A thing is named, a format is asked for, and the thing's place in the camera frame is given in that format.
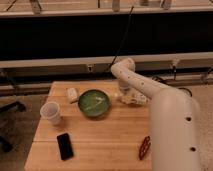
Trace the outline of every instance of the cable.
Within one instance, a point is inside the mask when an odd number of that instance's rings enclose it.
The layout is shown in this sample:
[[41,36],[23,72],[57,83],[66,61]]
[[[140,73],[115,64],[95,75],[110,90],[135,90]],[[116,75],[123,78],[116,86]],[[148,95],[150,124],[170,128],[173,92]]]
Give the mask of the cable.
[[128,17],[128,22],[127,22],[127,26],[126,26],[126,30],[125,30],[125,33],[124,33],[124,36],[121,40],[121,43],[120,43],[120,46],[115,54],[115,57],[113,58],[112,62],[109,64],[109,66],[103,70],[103,73],[105,73],[106,71],[108,71],[111,66],[115,63],[115,60],[117,59],[118,55],[120,54],[120,51],[124,45],[124,43],[126,42],[126,38],[128,36],[128,33],[129,33],[129,28],[130,28],[130,24],[131,24],[131,17],[132,17],[132,12],[133,12],[133,9],[134,9],[134,6],[131,7],[131,10],[129,12],[129,17]]

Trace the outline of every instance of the wooden table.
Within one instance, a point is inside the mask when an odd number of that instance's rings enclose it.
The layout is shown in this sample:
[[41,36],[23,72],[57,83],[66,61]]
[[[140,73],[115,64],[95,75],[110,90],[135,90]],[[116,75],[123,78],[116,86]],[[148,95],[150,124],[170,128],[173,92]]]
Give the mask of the wooden table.
[[[70,87],[80,93],[94,88],[106,92],[111,101],[107,118],[85,118],[77,103],[68,103],[66,89]],[[25,170],[150,171],[150,152],[143,161],[138,159],[141,142],[149,135],[148,108],[122,104],[116,100],[116,92],[116,81],[54,82],[47,101],[60,104],[63,122],[52,126],[40,120]],[[71,137],[75,156],[62,161],[56,136],[65,132]]]

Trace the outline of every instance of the chair wheel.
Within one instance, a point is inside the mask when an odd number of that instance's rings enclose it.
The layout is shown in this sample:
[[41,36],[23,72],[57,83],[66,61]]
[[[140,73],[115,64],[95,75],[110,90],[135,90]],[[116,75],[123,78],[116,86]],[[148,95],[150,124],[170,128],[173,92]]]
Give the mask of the chair wheel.
[[23,112],[23,111],[26,110],[26,106],[25,106],[24,104],[22,104],[22,103],[19,103],[19,104],[18,104],[18,109],[19,109],[21,112]]
[[13,149],[13,146],[9,143],[4,143],[2,145],[2,150],[5,152],[5,153],[8,153],[10,152],[11,150]]

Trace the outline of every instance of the small white object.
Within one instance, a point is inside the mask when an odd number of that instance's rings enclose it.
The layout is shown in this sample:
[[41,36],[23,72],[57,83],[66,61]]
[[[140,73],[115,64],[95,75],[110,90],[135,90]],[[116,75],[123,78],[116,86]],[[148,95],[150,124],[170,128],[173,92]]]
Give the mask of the small white object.
[[78,100],[78,92],[75,88],[67,89],[67,98],[70,103],[76,102]]
[[121,97],[121,101],[126,104],[145,105],[147,102],[146,96],[134,88],[131,88]]
[[58,125],[61,121],[60,106],[56,102],[45,103],[40,110],[40,115],[49,120],[53,125]]

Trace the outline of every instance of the chair leg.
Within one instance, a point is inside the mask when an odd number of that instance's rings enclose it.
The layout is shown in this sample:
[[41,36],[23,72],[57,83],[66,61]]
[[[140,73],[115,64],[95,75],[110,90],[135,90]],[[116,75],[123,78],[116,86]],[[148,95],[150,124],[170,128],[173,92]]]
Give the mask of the chair leg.
[[13,103],[10,103],[10,104],[7,104],[7,105],[1,107],[1,108],[0,108],[0,113],[1,113],[1,112],[5,112],[5,111],[7,111],[7,110],[9,110],[9,109],[11,109],[11,108],[13,108],[13,107],[15,107],[15,106],[18,106],[18,109],[19,109],[20,111],[26,110],[26,107],[25,107],[24,104],[20,103],[19,101],[15,101],[15,102],[13,102]]
[[10,152],[13,149],[13,146],[1,136],[0,136],[0,142],[2,143],[2,150],[5,153]]

